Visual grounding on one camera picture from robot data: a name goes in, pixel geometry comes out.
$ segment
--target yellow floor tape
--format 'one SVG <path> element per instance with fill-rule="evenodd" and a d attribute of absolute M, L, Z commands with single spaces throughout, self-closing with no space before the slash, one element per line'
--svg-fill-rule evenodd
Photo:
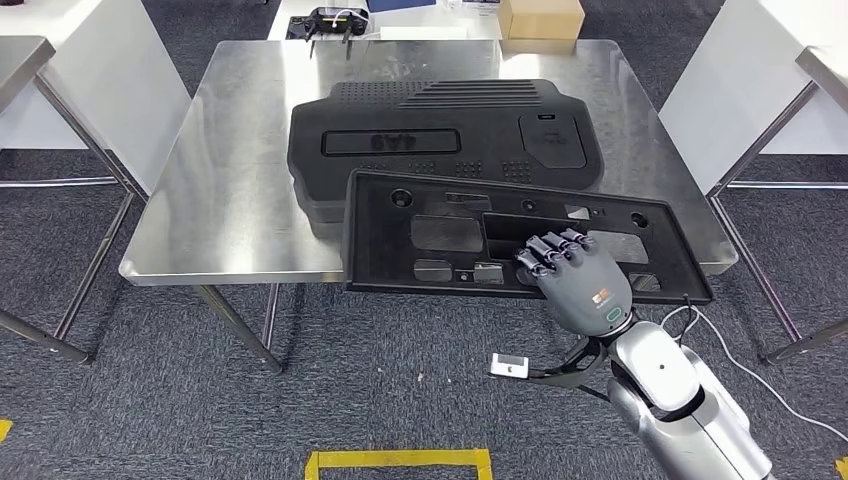
<path fill-rule="evenodd" d="M 836 471 L 839 472 L 842 480 L 848 480 L 848 457 L 842 457 L 841 460 L 837 460 L 834 467 L 836 467 Z"/>
<path fill-rule="evenodd" d="M 306 462 L 304 480 L 319 480 L 322 468 L 421 467 L 454 465 L 477 467 L 477 480 L 492 480 L 488 449 L 472 450 L 358 450 L 312 452 Z"/>
<path fill-rule="evenodd" d="M 12 421 L 0 418 L 0 442 L 6 440 L 6 435 L 12 429 Z"/>

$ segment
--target robotic arm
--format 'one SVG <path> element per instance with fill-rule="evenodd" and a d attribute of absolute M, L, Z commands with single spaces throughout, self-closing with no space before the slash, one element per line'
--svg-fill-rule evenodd
<path fill-rule="evenodd" d="M 494 354 L 492 374 L 581 388 L 609 356 L 609 401 L 669 478 L 773 478 L 748 417 L 695 352 L 636 319 L 627 278 L 594 239 L 570 229 L 534 236 L 516 258 L 557 322 L 583 339 L 559 368 L 533 370 L 527 358 Z"/>

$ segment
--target gray carpet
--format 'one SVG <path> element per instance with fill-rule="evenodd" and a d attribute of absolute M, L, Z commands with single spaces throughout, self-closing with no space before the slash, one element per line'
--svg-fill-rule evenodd
<path fill-rule="evenodd" d="M 276 5 L 145 0 L 194 91 L 215 44 L 262 38 Z M 584 2 L 584 36 L 617 40 L 655 104 L 715 15 L 718 0 Z M 74 152 L 2 152 L 0 178 L 97 171 Z M 846 159 L 762 158 L 746 175 L 848 178 Z M 52 328 L 120 201 L 116 187 L 0 191 L 0 305 Z M 738 192 L 728 209 L 804 331 L 845 314 L 848 196 Z M 140 206 L 128 220 L 133 225 Z M 119 250 L 131 228 L 124 228 Z M 580 392 L 494 380 L 493 351 L 554 364 L 572 340 L 543 302 L 345 293 L 338 285 L 282 289 L 266 374 L 221 321 L 185 288 L 134 288 L 112 254 L 72 342 L 99 345 L 91 367 L 69 365 L 0 332 L 0 417 L 16 423 L 0 444 L 0 479 L 297 479 L 312 450 L 489 448 L 506 479 L 654 479 L 653 461 L 610 408 Z M 786 341 L 741 265 L 712 279 L 706 308 L 734 354 L 797 409 L 848 431 L 848 342 L 781 368 L 756 364 Z M 225 287 L 258 331 L 267 291 Z M 645 309 L 658 319 L 667 309 Z M 675 325 L 680 328 L 682 318 Z M 836 479 L 848 454 L 834 435 L 790 417 L 721 353 L 706 326 L 688 335 L 753 423 L 782 479 Z M 595 386 L 603 385 L 598 376 Z M 365 469 L 327 479 L 471 479 L 470 469 Z"/>

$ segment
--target black device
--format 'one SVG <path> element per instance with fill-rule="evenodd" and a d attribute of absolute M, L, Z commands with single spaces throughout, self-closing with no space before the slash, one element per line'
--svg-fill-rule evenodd
<path fill-rule="evenodd" d="M 288 166 L 315 229 L 344 218 L 357 168 L 591 190 L 586 104 L 547 80 L 351 82 L 292 110 Z"/>
<path fill-rule="evenodd" d="M 706 304 L 712 290 L 669 205 L 656 200 L 358 170 L 342 259 L 350 290 L 543 298 L 515 260 L 568 229 L 613 254 L 638 303 Z"/>
<path fill-rule="evenodd" d="M 291 17 L 286 40 L 310 40 L 316 33 L 362 35 L 368 28 L 362 8 L 318 7 L 306 17 Z"/>

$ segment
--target robot finger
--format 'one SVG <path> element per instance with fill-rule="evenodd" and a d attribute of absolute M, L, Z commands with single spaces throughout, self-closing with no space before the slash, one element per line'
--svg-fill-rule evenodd
<path fill-rule="evenodd" d="M 593 252 L 598 248 L 598 242 L 591 235 L 586 235 L 580 239 L 580 246 L 587 252 Z"/>
<path fill-rule="evenodd" d="M 568 245 L 568 240 L 560 237 L 554 232 L 548 232 L 542 236 L 542 240 L 548 242 L 548 244 L 552 245 L 554 248 L 559 250 L 560 252 L 565 250 L 565 247 Z"/>
<path fill-rule="evenodd" d="M 570 228 L 565 229 L 565 231 L 560 233 L 559 235 L 570 242 L 579 242 L 581 239 L 586 237 L 586 235 L 583 235 L 582 233 L 572 230 Z"/>
<path fill-rule="evenodd" d="M 583 264 L 583 249 L 580 247 L 580 244 L 569 243 L 563 255 L 565 255 L 565 258 L 568 259 L 568 263 L 572 267 L 578 267 Z"/>
<path fill-rule="evenodd" d="M 530 248 L 530 250 L 533 251 L 533 253 L 538 255 L 539 258 L 542 258 L 547 263 L 552 263 L 551 255 L 557 253 L 557 251 L 553 247 L 548 245 L 544 240 L 537 237 L 536 235 L 530 237 L 530 239 L 527 240 L 526 245 Z"/>
<path fill-rule="evenodd" d="M 536 259 L 536 256 L 533 255 L 529 249 L 522 248 L 516 255 L 515 259 L 518 260 L 522 265 L 527 267 L 527 270 L 534 277 L 544 277 L 551 273 L 551 270 L 548 269 L 542 262 Z"/>

